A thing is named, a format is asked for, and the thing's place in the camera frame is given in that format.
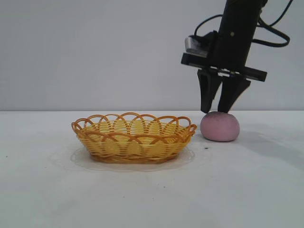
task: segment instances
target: white tabletop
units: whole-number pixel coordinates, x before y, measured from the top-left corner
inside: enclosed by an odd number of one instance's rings
[[[70,124],[108,113],[0,113],[1,228],[304,227],[304,112],[232,112],[236,141],[160,165],[91,161]]]

